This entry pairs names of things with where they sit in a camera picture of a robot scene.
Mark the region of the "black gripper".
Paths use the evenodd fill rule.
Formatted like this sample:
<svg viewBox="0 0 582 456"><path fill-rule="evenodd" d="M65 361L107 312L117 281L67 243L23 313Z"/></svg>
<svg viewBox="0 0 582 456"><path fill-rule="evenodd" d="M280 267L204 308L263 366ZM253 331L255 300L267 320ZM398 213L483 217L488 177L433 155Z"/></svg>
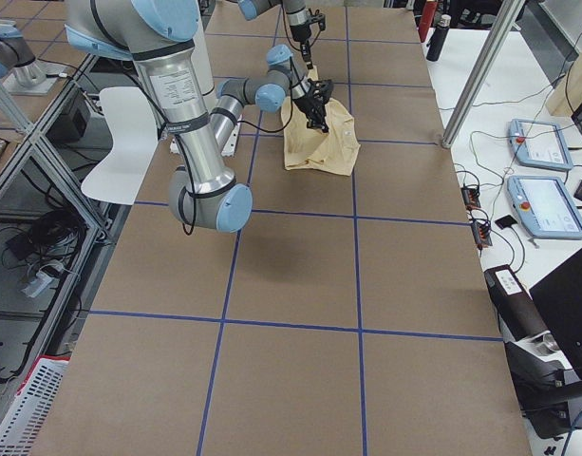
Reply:
<svg viewBox="0 0 582 456"><path fill-rule="evenodd" d="M303 79L294 87L294 104L305 115L307 128L329 132L325 106L334 88L332 80Z"/></svg>
<svg viewBox="0 0 582 456"><path fill-rule="evenodd" d="M299 49L307 69L313 69L310 41L311 26L317 24L320 30L326 28L326 15L321 12L296 12L290 15L292 39L300 43Z"/></svg>

